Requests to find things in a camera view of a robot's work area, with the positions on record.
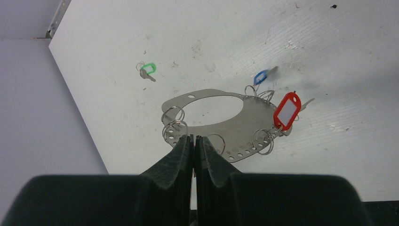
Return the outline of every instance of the key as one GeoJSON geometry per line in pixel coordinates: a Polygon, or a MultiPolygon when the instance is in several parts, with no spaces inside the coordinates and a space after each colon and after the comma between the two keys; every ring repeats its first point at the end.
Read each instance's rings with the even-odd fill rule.
{"type": "Polygon", "coordinates": [[[153,81],[153,82],[156,82],[155,78],[149,76],[149,75],[147,74],[147,71],[144,70],[144,69],[140,69],[140,76],[141,76],[143,79],[149,79],[149,80],[151,80],[151,81],[153,81]]]}
{"type": "Polygon", "coordinates": [[[302,105],[301,110],[300,110],[299,112],[305,110],[306,106],[307,106],[310,102],[312,102],[313,100],[314,100],[314,98],[312,98],[312,99],[310,99],[308,102],[304,103],[304,104],[302,105]]]}

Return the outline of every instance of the red key tag with key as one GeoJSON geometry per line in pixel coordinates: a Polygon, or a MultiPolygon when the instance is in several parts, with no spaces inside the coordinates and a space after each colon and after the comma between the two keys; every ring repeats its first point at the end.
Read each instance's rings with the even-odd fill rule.
{"type": "Polygon", "coordinates": [[[301,100],[294,92],[289,92],[283,98],[273,114],[274,125],[282,127],[283,131],[288,130],[301,110],[301,100]]]}

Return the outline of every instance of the gray wall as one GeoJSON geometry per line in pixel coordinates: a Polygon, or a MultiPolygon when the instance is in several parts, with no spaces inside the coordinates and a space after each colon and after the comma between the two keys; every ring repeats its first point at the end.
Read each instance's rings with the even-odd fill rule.
{"type": "Polygon", "coordinates": [[[105,174],[45,40],[0,40],[0,221],[43,174],[105,174]]]}
{"type": "Polygon", "coordinates": [[[0,39],[44,37],[61,0],[0,0],[0,39]]]}

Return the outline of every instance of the key tag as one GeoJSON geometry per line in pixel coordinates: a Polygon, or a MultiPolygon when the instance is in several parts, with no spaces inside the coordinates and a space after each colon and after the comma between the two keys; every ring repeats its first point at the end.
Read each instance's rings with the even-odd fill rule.
{"type": "Polygon", "coordinates": [[[274,125],[287,131],[292,126],[301,107],[298,95],[294,92],[287,93],[273,114],[274,125]]]}
{"type": "Polygon", "coordinates": [[[157,67],[155,66],[154,63],[149,63],[149,64],[146,64],[146,65],[142,66],[141,69],[144,69],[147,72],[147,74],[152,74],[152,73],[154,73],[157,70],[157,67]],[[145,69],[146,67],[151,67],[151,71],[147,71],[145,69]]]}

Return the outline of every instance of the silver key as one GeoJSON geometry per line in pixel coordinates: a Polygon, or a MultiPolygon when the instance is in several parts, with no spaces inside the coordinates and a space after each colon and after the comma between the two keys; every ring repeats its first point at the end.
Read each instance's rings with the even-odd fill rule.
{"type": "Polygon", "coordinates": [[[147,71],[145,71],[144,69],[140,69],[140,76],[141,76],[143,79],[150,79],[151,81],[156,82],[155,78],[149,76],[149,75],[147,74],[147,71]]]}

